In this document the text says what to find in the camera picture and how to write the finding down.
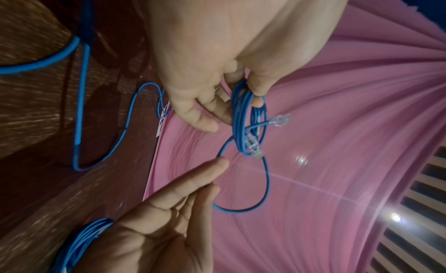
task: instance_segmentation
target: pink cloth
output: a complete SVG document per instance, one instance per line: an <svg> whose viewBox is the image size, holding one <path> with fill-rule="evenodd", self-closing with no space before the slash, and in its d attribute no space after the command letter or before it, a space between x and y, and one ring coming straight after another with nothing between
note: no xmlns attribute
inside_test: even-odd
<svg viewBox="0 0 446 273"><path fill-rule="evenodd" d="M350 0L334 35L266 97L270 196L244 214L214 211L217 273L350 273L370 262L392 207L446 133L446 34L399 0ZM214 158L231 135L170 117L146 197ZM231 144L216 203L243 208L265 188L261 161ZM299 159L307 160L300 165Z"/></svg>

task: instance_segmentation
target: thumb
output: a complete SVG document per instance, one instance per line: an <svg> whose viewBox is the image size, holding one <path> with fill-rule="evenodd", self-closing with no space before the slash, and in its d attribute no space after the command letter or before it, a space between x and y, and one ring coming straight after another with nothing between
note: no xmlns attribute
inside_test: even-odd
<svg viewBox="0 0 446 273"><path fill-rule="evenodd" d="M203 273L212 272L212 202L220 192L214 184L201 189L195 198L187 227L186 245L189 246Z"/></svg>
<svg viewBox="0 0 446 273"><path fill-rule="evenodd" d="M264 96L279 79L275 76L258 75L251 71L248 76L248 88L256 96Z"/></svg>

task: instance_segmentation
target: hand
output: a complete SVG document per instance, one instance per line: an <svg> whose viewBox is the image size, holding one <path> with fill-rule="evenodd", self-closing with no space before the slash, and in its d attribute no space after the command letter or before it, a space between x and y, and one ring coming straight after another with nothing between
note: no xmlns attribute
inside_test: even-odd
<svg viewBox="0 0 446 273"><path fill-rule="evenodd" d="M251 70L257 96L309 62L333 32L347 0L149 0L159 77L175 113L206 132L231 124L224 75L232 89ZM257 98L253 106L262 105Z"/></svg>
<svg viewBox="0 0 446 273"><path fill-rule="evenodd" d="M229 166L208 161L174 180L104 231L74 272L212 273L211 183Z"/></svg>

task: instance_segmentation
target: wooden surface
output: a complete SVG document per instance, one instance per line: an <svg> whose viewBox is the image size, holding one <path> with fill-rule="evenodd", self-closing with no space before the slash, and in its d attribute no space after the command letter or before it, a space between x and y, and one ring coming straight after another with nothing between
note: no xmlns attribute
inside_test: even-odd
<svg viewBox="0 0 446 273"><path fill-rule="evenodd" d="M82 0L0 0L0 66L40 59L66 45ZM81 163L104 155L125 124L133 93L157 81L144 0L94 0ZM144 89L127 135L104 163L72 169L83 47L50 67L0 76L0 272L45 272L65 237L139 203L158 119Z"/></svg>

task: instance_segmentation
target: transparent plastic connector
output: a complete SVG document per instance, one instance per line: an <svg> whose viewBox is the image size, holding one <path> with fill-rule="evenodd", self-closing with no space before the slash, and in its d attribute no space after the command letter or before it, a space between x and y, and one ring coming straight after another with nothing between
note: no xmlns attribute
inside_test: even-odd
<svg viewBox="0 0 446 273"><path fill-rule="evenodd" d="M270 120L268 120L269 124L277 126L277 127L282 127L285 124L288 124L290 121L291 121L290 114L278 115L278 116L273 117Z"/></svg>
<svg viewBox="0 0 446 273"><path fill-rule="evenodd" d="M256 160L265 156L265 153L260 149L259 141L251 132L246 132L245 146Z"/></svg>

